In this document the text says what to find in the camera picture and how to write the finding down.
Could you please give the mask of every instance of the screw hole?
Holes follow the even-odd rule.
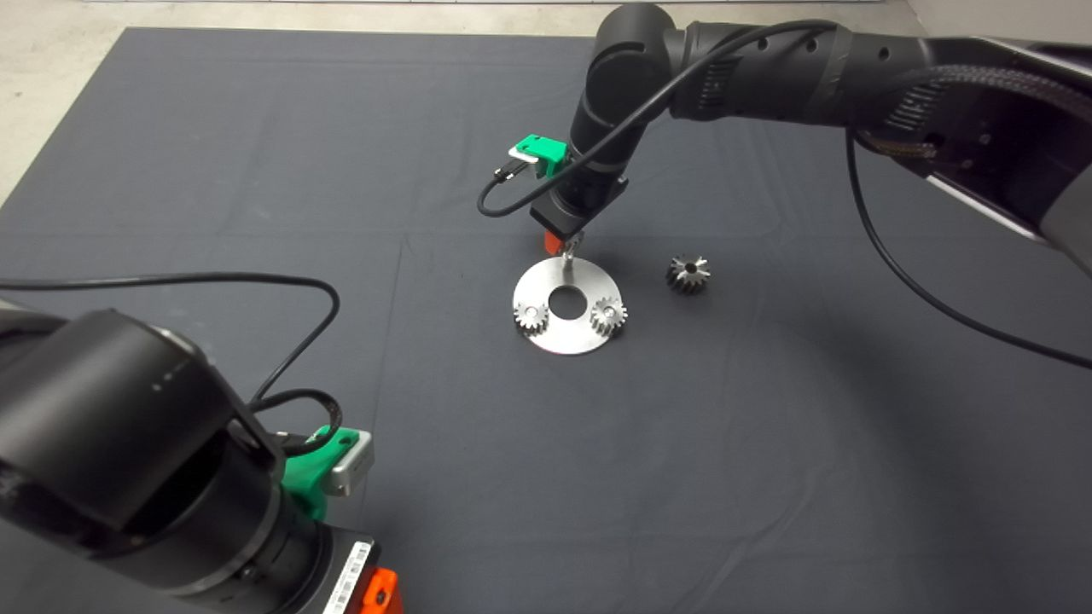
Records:
[[[937,132],[929,132],[928,134],[925,135],[925,142],[931,144],[934,147],[937,147],[938,150],[945,146],[946,141],[947,139],[945,139],[945,135],[938,134]]]

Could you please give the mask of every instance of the white label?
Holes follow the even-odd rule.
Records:
[[[357,542],[353,544],[353,550],[345,559],[345,567],[342,567],[341,576],[337,576],[337,583],[334,585],[334,592],[330,593],[330,601],[322,614],[345,614],[348,607],[348,600],[353,599],[353,589],[356,588],[360,572],[364,571],[364,563],[368,560],[368,553],[371,552],[371,544]]]

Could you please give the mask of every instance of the table surface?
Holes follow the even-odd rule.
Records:
[[[0,209],[3,275],[334,283],[342,316],[282,385],[375,433],[366,498],[330,520],[377,536],[411,612],[1089,611],[1092,378],[904,288],[835,130],[657,120],[580,251],[621,287],[626,334],[558,357],[513,332],[539,228],[473,200],[523,134],[566,135],[590,49],[127,31]],[[923,284],[1092,353],[1076,267],[890,161],[862,167]],[[498,197],[531,184],[512,185]],[[664,285],[682,252],[712,262],[703,295]],[[178,330],[244,394],[324,308],[247,285],[13,297]],[[7,524],[0,565],[4,612],[195,612]]]

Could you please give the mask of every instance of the center hole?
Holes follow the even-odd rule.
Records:
[[[571,285],[563,285],[549,295],[549,310],[562,320],[575,320],[584,315],[585,309],[587,299],[584,293]]]

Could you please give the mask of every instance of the concrete floor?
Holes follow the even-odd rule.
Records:
[[[669,4],[691,21],[826,17],[855,29],[923,33],[904,0],[866,4]],[[0,202],[127,26],[593,35],[612,5],[84,3],[0,0]]]

